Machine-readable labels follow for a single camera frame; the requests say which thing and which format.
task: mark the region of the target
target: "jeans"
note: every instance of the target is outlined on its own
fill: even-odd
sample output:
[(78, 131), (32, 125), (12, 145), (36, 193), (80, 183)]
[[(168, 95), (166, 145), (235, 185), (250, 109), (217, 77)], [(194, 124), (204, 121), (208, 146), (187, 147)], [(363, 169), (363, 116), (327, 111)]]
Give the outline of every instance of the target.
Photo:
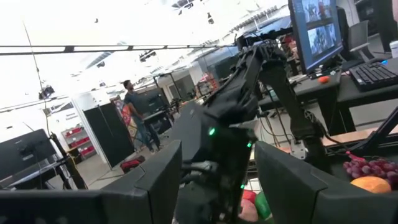
[(137, 126), (137, 131), (141, 135), (142, 143), (144, 143), (151, 152), (154, 151), (154, 148), (152, 147), (152, 144), (150, 143), (150, 139), (148, 138), (148, 132), (149, 132), (151, 138), (154, 140), (157, 148), (159, 149), (160, 140), (159, 140), (159, 137), (158, 137), (156, 131), (153, 129), (153, 127), (151, 125), (146, 126), (140, 118), (136, 118), (133, 116), (132, 119), (134, 120), (134, 122)]

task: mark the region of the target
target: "black keyboard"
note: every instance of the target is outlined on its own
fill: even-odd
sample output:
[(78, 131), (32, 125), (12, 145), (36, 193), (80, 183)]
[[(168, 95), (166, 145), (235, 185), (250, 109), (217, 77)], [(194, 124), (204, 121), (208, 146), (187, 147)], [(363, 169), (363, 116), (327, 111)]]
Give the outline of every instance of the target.
[(360, 91), (369, 91), (398, 84), (398, 75), (382, 63), (363, 64), (349, 70), (351, 78)]

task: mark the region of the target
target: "green led light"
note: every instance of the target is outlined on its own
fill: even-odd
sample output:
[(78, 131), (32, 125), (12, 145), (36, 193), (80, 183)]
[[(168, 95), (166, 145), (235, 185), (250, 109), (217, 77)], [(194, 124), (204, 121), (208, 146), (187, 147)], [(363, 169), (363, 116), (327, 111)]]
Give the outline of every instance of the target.
[(209, 131), (209, 135), (214, 135), (214, 133), (216, 132), (215, 128), (211, 128)]

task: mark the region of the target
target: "red grapes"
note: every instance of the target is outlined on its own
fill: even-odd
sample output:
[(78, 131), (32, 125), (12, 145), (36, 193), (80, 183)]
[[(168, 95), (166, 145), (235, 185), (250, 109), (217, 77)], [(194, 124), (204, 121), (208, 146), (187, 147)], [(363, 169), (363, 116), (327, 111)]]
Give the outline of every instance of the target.
[(375, 176), (386, 179), (391, 187), (398, 185), (398, 166), (395, 162), (390, 162), (385, 159), (377, 159), (372, 161), (352, 160), (351, 162), (344, 162), (344, 169), (352, 178)]

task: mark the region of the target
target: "person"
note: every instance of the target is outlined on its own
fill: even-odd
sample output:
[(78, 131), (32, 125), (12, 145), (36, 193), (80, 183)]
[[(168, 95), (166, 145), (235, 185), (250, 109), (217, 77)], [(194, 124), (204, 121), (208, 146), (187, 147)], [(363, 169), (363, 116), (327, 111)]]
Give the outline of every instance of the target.
[(146, 126), (144, 125), (143, 122), (143, 115), (142, 113), (137, 109), (137, 100), (138, 100), (138, 95), (134, 91), (134, 87), (131, 84), (130, 80), (126, 80), (123, 82), (124, 88), (127, 90), (126, 96), (124, 97), (124, 103), (127, 104), (127, 106), (130, 109), (131, 112), (131, 118), (134, 120), (136, 126), (137, 126), (137, 131), (140, 133), (142, 142), (147, 146), (147, 148), (150, 150), (150, 153), (155, 154), (154, 148), (152, 147), (152, 144), (150, 143), (150, 140), (148, 139), (147, 136), (147, 131), (150, 133), (152, 136), (157, 149), (160, 149), (160, 140), (155, 132), (155, 130), (152, 128), (152, 126)]

